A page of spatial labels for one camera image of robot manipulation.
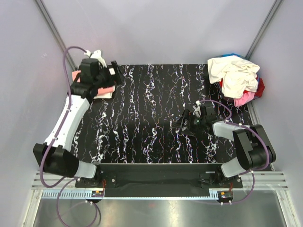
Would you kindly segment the salmon pink t shirt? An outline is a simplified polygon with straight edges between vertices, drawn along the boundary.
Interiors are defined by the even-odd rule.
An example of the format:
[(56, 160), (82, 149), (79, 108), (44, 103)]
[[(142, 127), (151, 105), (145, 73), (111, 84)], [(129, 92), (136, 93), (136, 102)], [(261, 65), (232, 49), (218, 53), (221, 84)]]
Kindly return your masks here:
[[(80, 70), (76, 70), (76, 71), (72, 72), (72, 79), (73, 80), (75, 80), (78, 73), (80, 73)], [(115, 92), (115, 90), (116, 90), (115, 86), (111, 86), (111, 87), (107, 87), (107, 88), (99, 88), (97, 96), (103, 97), (105, 95), (112, 95), (112, 93)]]

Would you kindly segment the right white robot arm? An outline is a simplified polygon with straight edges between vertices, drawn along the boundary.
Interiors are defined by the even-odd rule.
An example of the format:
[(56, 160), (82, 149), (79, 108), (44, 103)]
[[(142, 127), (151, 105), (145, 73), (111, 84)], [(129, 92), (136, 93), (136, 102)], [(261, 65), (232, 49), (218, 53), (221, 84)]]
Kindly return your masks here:
[(245, 126), (228, 123), (217, 119), (213, 110), (200, 107), (194, 112), (184, 110), (172, 128), (179, 129), (181, 135), (196, 137), (207, 132), (234, 142), (236, 157), (223, 163), (209, 180), (204, 181), (210, 185), (226, 187), (240, 174), (263, 170), (276, 161), (276, 153), (260, 124)]

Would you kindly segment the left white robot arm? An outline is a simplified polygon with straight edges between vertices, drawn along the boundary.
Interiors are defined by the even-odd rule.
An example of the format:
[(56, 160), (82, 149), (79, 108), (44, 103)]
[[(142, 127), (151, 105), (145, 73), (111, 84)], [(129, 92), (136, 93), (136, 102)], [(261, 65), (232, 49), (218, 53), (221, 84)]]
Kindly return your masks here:
[(40, 166), (42, 185), (53, 188), (58, 183), (47, 184), (43, 174), (65, 178), (85, 178), (91, 187), (102, 183), (102, 175), (95, 164), (79, 161), (71, 153), (71, 145), (78, 125), (100, 89), (122, 84), (122, 72), (116, 61), (102, 66), (96, 58), (83, 59), (80, 71), (73, 82), (68, 84), (67, 98), (63, 111), (50, 135), (42, 144), (35, 144), (34, 156)]

